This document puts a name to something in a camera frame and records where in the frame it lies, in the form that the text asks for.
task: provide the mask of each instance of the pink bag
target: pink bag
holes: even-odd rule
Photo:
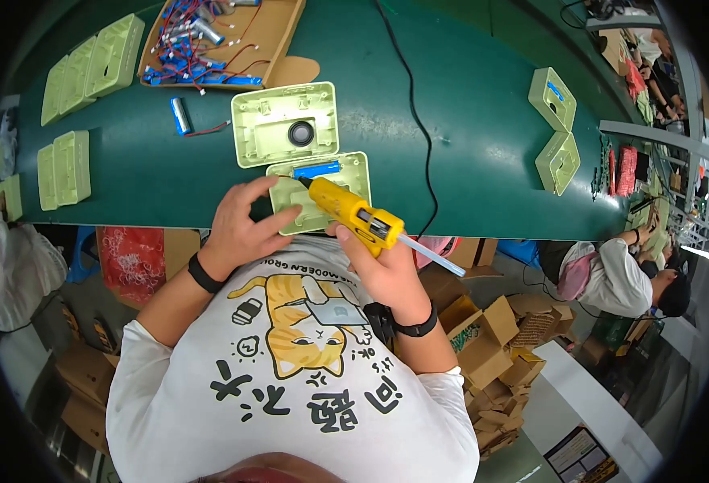
[[[599,252],[593,252],[566,265],[556,290],[561,299],[574,300],[582,293],[591,277],[591,260],[597,256]]]

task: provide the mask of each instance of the metal frame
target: metal frame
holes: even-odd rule
[[[598,32],[607,29],[625,29],[625,28],[642,28],[659,29],[662,27],[660,19],[655,15],[620,15],[613,14],[607,20],[598,20],[591,17],[585,22],[585,29],[589,32]]]

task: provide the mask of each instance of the red plastic bag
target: red plastic bag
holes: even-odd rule
[[[634,101],[637,99],[639,92],[647,89],[647,85],[644,83],[644,78],[633,62],[630,59],[626,59],[626,64],[628,65],[628,73],[626,74],[626,82],[628,82],[628,95]]]
[[[620,148],[620,180],[617,182],[617,195],[629,196],[637,182],[638,151],[632,146]]]
[[[105,227],[100,231],[105,285],[118,288],[130,300],[147,303],[166,283],[163,229]]]

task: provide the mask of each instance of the hair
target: hair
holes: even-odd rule
[[[680,317],[690,306],[690,282],[688,276],[677,272],[677,277],[663,290],[657,307],[668,317]]]

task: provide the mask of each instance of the blue battery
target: blue battery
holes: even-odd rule
[[[292,170],[292,177],[299,178],[315,178],[321,175],[332,175],[333,173],[341,172],[341,165],[338,161],[333,161],[326,165],[305,166],[303,168],[295,168]]]

